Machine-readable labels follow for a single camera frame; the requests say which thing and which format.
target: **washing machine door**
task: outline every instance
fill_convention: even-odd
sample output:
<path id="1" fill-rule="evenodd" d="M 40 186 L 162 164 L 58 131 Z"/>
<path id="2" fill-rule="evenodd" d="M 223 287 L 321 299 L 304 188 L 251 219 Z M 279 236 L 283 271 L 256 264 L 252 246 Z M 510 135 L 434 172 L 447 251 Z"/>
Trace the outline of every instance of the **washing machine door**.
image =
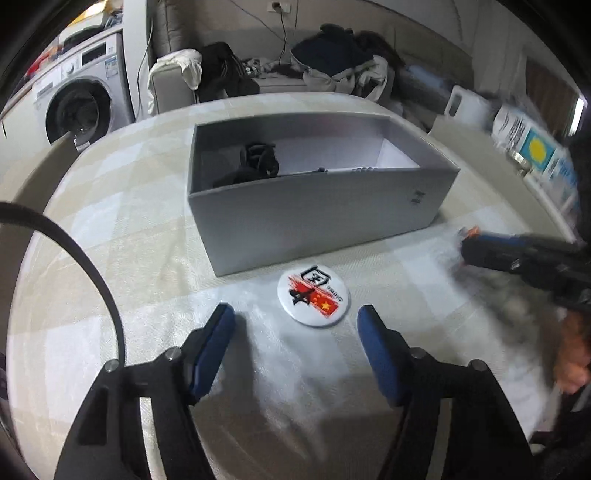
<path id="1" fill-rule="evenodd" d="M 47 138 L 53 143 L 68 132 L 77 147 L 104 137 L 111 124 L 111 97 L 97 80 L 74 80 L 52 98 L 46 116 Z"/>

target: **human hand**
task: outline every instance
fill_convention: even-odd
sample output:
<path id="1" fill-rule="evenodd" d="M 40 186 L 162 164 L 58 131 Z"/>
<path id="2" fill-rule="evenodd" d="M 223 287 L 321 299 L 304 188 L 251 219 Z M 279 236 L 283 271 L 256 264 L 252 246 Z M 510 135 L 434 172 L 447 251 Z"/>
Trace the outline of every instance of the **human hand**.
<path id="1" fill-rule="evenodd" d="M 562 322 L 562 341 L 554 366 L 554 377 L 560 389 L 569 394 L 591 381 L 588 365 L 591 348 L 583 336 L 583 316 L 578 312 L 567 313 Z"/>

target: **screw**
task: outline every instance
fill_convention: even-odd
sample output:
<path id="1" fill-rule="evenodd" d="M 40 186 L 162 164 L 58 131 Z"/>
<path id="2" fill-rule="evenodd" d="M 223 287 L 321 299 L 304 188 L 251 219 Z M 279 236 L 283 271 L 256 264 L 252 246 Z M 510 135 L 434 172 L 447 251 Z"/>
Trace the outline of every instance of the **screw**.
<path id="1" fill-rule="evenodd" d="M 488 365 L 477 358 L 472 360 L 468 365 L 479 372 L 486 372 L 488 370 Z"/>
<path id="2" fill-rule="evenodd" d="M 419 346 L 414 346 L 410 349 L 410 354 L 413 356 L 413 358 L 421 359 L 427 355 L 427 352 Z"/>
<path id="3" fill-rule="evenodd" d="M 116 359 L 113 360 L 109 360 L 106 364 L 105 364 L 105 370 L 108 373 L 114 372 L 115 370 L 117 370 L 119 368 L 119 361 Z"/>
<path id="4" fill-rule="evenodd" d="M 174 346 L 166 350 L 164 356 L 168 359 L 168 361 L 173 361 L 174 359 L 181 356 L 182 350 L 178 346 Z"/>

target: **washing machine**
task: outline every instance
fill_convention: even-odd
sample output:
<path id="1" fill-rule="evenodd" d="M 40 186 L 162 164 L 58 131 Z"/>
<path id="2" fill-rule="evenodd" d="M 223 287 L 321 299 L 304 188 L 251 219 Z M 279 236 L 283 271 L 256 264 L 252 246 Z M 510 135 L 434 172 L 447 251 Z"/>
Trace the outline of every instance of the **washing machine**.
<path id="1" fill-rule="evenodd" d="M 50 143 L 72 132 L 79 150 L 134 122 L 121 31 L 103 33 L 33 84 L 38 120 Z"/>

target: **blue gripper pad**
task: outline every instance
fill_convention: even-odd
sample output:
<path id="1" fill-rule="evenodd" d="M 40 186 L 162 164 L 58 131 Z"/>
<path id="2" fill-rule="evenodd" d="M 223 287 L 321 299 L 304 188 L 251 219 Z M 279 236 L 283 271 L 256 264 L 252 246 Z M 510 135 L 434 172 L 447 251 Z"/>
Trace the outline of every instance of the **blue gripper pad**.
<path id="1" fill-rule="evenodd" d="M 390 403 L 402 405 L 411 390 L 411 358 L 400 333 L 388 330 L 372 305 L 357 314 L 357 331 L 378 387 Z"/>
<path id="2" fill-rule="evenodd" d="M 216 327 L 207 339 L 204 351 L 195 365 L 191 394 L 199 401 L 212 389 L 228 344 L 236 328 L 234 309 L 226 305 Z"/>

